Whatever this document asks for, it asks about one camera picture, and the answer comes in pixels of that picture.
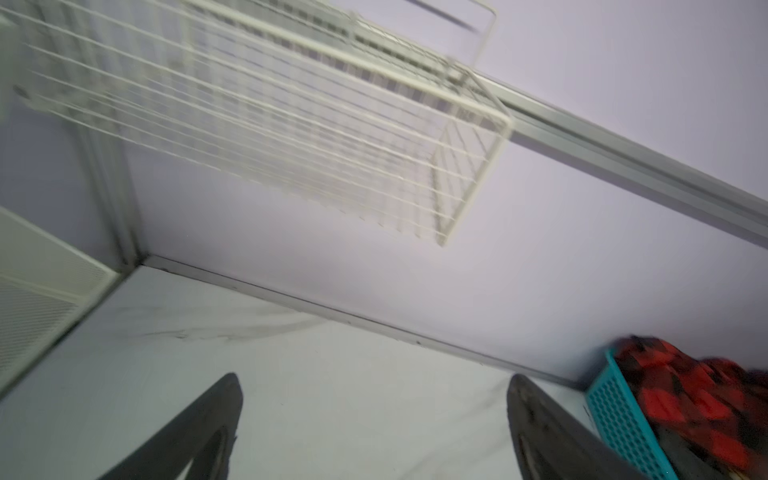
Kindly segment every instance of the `red plaid fabric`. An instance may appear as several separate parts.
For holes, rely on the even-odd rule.
[[[616,362],[651,425],[667,427],[728,467],[764,468],[768,374],[727,359],[695,360],[655,338],[632,337]]]

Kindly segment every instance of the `gray baseboard trim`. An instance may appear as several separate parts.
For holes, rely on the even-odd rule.
[[[256,298],[286,306],[299,312],[311,313],[312,315],[335,320],[337,322],[345,323],[347,325],[368,330],[370,332],[380,333],[390,338],[400,340],[401,342],[423,346],[428,349],[448,353],[449,355],[477,362],[482,365],[493,366],[499,369],[507,370],[509,372],[522,373],[530,377],[547,380],[549,382],[567,386],[572,389],[584,390],[584,385],[578,382],[563,379],[559,376],[541,372],[536,369],[531,369],[516,363],[507,362],[506,360],[498,359],[492,356],[483,355],[482,353],[472,352],[471,350],[464,349],[460,346],[451,345],[449,343],[430,339],[416,333],[411,333],[404,329],[386,325],[385,323],[382,323],[378,320],[368,319],[359,315],[354,315],[352,313],[347,313],[328,306],[320,305],[318,303],[302,300],[295,296],[286,295],[285,293],[263,288],[261,286],[241,282],[239,280],[229,278],[228,276],[209,272],[207,270],[180,263],[175,260],[169,260],[167,258],[153,255],[144,261],[144,265],[151,268],[157,268],[168,273],[173,273],[175,275],[185,276],[186,278],[191,278],[193,280],[210,283],[211,285],[221,286],[229,290],[235,290],[236,292],[244,293],[246,295],[255,296]]]

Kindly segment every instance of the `white perforated container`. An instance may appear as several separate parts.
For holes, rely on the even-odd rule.
[[[2,11],[31,49],[33,107],[439,243],[513,128],[471,68],[316,2]]]
[[[116,278],[105,265],[0,207],[0,391]]]

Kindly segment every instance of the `metal rail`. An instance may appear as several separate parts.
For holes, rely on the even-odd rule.
[[[510,141],[768,248],[768,201],[480,76],[517,118]]]

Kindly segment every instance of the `metal wire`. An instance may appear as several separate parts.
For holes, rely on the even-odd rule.
[[[512,130],[470,69],[319,3],[0,11],[34,59],[33,107],[440,243]]]

